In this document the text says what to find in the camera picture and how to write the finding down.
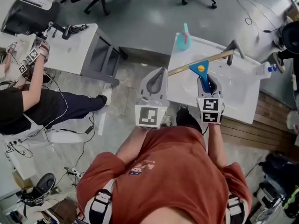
gray floor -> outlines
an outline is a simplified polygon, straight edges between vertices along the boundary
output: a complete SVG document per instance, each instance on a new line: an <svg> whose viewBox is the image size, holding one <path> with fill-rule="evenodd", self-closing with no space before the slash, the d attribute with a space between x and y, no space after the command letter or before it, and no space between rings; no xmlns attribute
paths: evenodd
<svg viewBox="0 0 299 224"><path fill-rule="evenodd" d="M182 30L183 23L188 24L191 35L220 45L227 46L236 39L245 54L259 62L277 50L272 44L277 34L264 33L254 25L247 25L245 18L248 16L237 0L216 0L215 10L210 8L210 0L188 0L186 6L182 6L181 0L107 0L107 8L111 11L109 16L104 15L100 2L86 15L83 11L91 1L67 1L57 21L62 25L97 23L119 46L168 55L171 54L175 34ZM261 30L280 27L282 13L290 1L256 1L262 2L272 11L252 0L239 0ZM287 72L276 72L271 79L262 81L261 89L290 107L295 107L291 66L288 62Z"/></svg>
<svg viewBox="0 0 299 224"><path fill-rule="evenodd" d="M121 84L114 88L112 103L109 107L105 107L99 112L94 113L95 118L95 136L86 143L85 152L77 165L79 172L84 172L89 167L94 157L101 152L115 153L118 147L126 139L133 130L134 124L134 104L137 95L137 87L139 87L142 78L155 69L151 66L141 66L136 63L124 63L121 65L117 77L121 80ZM100 94L104 83L86 77L72 75L62 72L56 77L56 81L62 91L73 92L75 94L85 94L92 97ZM56 85L51 84L50 87L55 89ZM175 114L178 110L178 104L172 103L167 114L173 118L175 125ZM197 109L191 108L191 114L198 120L199 115ZM103 127L100 126L102 115L105 114L105 122ZM89 117L84 119L75 119L63 122L54 126L54 128L69 128L77 132L84 132L91 125ZM84 139L88 140L92 133L85 135ZM228 154L229 163L237 161L240 163L244 174L261 159L263 159L268 151L259 150L250 147L239 146L238 144L225 143L225 149ZM82 153L82 144L63 144L48 146L33 150L34 161L39 177L45 173L51 172L56 176L57 181L64 175L64 167L74 167L80 154ZM263 177L261 169L255 168L247 178L249 188L252 191L257 189L258 183ZM70 176L64 176L58 187L62 191L70 191L70 196L76 199L75 189L72 184L75 180Z"/></svg>

hair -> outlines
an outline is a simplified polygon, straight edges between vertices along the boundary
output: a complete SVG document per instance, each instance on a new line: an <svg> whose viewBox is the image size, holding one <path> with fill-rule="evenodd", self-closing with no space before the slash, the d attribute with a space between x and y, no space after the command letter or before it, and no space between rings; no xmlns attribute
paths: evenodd
<svg viewBox="0 0 299 224"><path fill-rule="evenodd" d="M9 215L15 223L22 224L21 220L19 219L19 212L18 211L12 211Z"/></svg>

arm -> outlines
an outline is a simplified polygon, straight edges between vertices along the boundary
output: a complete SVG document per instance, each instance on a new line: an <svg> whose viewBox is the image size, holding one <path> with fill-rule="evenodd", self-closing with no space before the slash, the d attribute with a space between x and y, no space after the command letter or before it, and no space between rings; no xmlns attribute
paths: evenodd
<svg viewBox="0 0 299 224"><path fill-rule="evenodd" d="M41 98L41 92L43 86L44 61L45 61L45 57L39 55L38 58L36 59L29 90L22 92L24 112L30 109L31 107L35 106Z"/></svg>
<svg viewBox="0 0 299 224"><path fill-rule="evenodd" d="M147 129L135 127L131 134L120 146L120 148L116 152L116 156L120 158L125 163L125 165L128 165L138 157L147 133Z"/></svg>
<svg viewBox="0 0 299 224"><path fill-rule="evenodd" d="M9 67L10 67L10 63L11 63L11 52L13 52L14 50L12 48L10 48L8 51L9 52L5 56L5 58L3 60L3 63L0 64L0 78L4 78L5 77L5 74L9 70Z"/></svg>
<svg viewBox="0 0 299 224"><path fill-rule="evenodd" d="M219 125L209 124L208 155L218 168L224 168L228 165L228 158L223 147L223 139Z"/></svg>
<svg viewBox="0 0 299 224"><path fill-rule="evenodd" d="M8 53L6 55L6 57L4 58L3 64L4 64L4 71L5 73L8 71L9 67L10 67L10 63L11 63L11 54L14 51L13 48L10 48L8 50Z"/></svg>

shoe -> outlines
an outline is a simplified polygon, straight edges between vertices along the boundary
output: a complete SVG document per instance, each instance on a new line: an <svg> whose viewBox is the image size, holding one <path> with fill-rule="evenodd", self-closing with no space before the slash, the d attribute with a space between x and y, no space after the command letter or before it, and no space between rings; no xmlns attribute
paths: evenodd
<svg viewBox="0 0 299 224"><path fill-rule="evenodd" d="M111 84L105 83L104 89L102 91L102 95L106 96L106 98L107 98L106 105L107 106L111 105L111 96L112 96L112 86L111 86Z"/></svg>
<svg viewBox="0 0 299 224"><path fill-rule="evenodd" d="M185 105L185 104L179 104L179 109L189 109L189 106L188 105Z"/></svg>
<svg viewBox="0 0 299 224"><path fill-rule="evenodd" d="M278 57L278 52L273 52L272 55L277 63L278 69L280 70L281 73L283 73L285 71L283 60Z"/></svg>
<svg viewBox="0 0 299 224"><path fill-rule="evenodd" d="M172 121L169 115L166 115L164 117L164 120L162 122L162 124L166 124L167 127L171 127L172 126Z"/></svg>

black shirt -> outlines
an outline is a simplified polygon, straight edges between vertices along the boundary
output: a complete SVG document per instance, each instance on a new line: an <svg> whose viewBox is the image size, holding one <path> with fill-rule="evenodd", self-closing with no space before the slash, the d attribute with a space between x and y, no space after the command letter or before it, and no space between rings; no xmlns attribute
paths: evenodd
<svg viewBox="0 0 299 224"><path fill-rule="evenodd" d="M42 89L38 104L25 114L38 125L46 126L59 115L59 96L56 91ZM23 115L22 90L8 88L0 91L0 133L3 135L18 134L31 128L30 121Z"/></svg>

